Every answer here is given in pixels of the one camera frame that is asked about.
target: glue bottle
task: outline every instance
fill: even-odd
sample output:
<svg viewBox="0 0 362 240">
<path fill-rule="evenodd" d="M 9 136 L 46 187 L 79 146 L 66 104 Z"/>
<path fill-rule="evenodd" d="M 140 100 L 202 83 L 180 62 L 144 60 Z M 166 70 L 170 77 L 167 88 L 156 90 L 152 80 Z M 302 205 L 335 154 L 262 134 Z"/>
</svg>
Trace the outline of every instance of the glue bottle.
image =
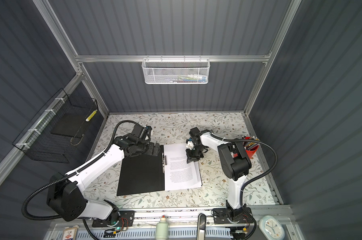
<svg viewBox="0 0 362 240">
<path fill-rule="evenodd" d="M 161 220 L 156 225 L 155 239 L 156 240 L 168 239 L 168 232 L 169 232 L 168 229 L 169 229 L 169 224 L 166 222 L 165 215 L 162 215 Z"/>
</svg>

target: gray wall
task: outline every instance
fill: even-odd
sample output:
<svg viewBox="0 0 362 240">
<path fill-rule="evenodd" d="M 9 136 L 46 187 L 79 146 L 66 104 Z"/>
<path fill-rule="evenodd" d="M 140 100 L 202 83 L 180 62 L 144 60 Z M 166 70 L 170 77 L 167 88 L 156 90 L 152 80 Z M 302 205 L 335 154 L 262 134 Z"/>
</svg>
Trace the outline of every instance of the gray wall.
<svg viewBox="0 0 362 240">
<path fill-rule="evenodd" d="M 362 0 L 301 4 L 250 117 L 307 239 L 362 239 Z"/>
<path fill-rule="evenodd" d="M 79 55 L 268 54 L 289 0 L 51 1 Z M 150 85 L 139 63 L 85 63 L 111 112 L 243 110 L 261 63 L 212 63 L 209 83 Z"/>
<path fill-rule="evenodd" d="M 31 0 L 0 1 L 0 162 L 13 147 L 11 143 L 19 132 L 74 74 Z M 85 93 L 80 84 L 75 94 Z M 89 132 L 94 139 L 98 129 Z M 87 143 L 88 151 L 93 141 Z M 0 239 L 42 239 L 49 221 L 24 218 L 22 202 L 54 173 L 65 173 L 79 164 L 22 158 L 0 186 Z M 30 212 L 52 214 L 46 205 L 45 192 L 32 200 Z"/>
</svg>

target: paper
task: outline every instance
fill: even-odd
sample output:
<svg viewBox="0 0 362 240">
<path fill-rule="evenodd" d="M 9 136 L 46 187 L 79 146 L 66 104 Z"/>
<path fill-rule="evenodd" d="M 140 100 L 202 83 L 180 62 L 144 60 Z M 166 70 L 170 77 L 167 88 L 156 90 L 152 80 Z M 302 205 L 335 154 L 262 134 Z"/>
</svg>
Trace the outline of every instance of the paper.
<svg viewBox="0 0 362 240">
<path fill-rule="evenodd" d="M 186 163 L 186 144 L 164 145 L 165 190 L 179 190 L 202 186 L 198 162 Z"/>
</svg>

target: light blue clock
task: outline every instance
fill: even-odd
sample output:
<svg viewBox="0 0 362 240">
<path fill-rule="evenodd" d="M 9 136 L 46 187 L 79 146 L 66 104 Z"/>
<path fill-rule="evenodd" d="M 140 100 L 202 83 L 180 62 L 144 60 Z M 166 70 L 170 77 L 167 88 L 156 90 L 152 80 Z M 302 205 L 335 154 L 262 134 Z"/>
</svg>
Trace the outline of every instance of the light blue clock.
<svg viewBox="0 0 362 240">
<path fill-rule="evenodd" d="M 259 221 L 259 228 L 268 240 L 282 240 L 285 231 L 282 225 L 270 215 L 266 215 Z"/>
</svg>

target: floral tabletop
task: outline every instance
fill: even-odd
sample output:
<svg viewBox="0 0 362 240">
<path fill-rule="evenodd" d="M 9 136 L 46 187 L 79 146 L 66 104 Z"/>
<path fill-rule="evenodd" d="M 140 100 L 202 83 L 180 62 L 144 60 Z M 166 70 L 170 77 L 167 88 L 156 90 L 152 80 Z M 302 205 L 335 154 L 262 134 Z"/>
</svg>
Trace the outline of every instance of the floral tabletop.
<svg viewBox="0 0 362 240">
<path fill-rule="evenodd" d="M 241 113 L 109 115 L 94 155 L 106 148 L 114 127 L 122 120 L 133 120 L 142 126 L 151 126 L 153 129 L 151 141 L 158 142 L 160 145 L 185 142 L 193 127 L 198 127 L 200 131 L 212 129 L 218 136 L 227 138 L 241 138 L 243 135 L 249 135 Z M 132 129 L 133 124 L 122 124 L 116 136 L 125 135 Z M 251 162 L 252 168 L 248 175 L 250 178 L 262 173 L 257 154 L 251 158 Z M 116 196 L 121 170 L 121 162 L 119 162 L 95 179 L 84 194 L 92 199 L 107 199 L 123 209 L 225 205 L 228 195 L 228 178 L 221 169 L 218 153 L 210 149 L 199 161 L 199 168 L 203 182 L 200 188 Z M 243 196 L 247 205 L 275 204 L 265 177 L 249 184 Z"/>
</svg>

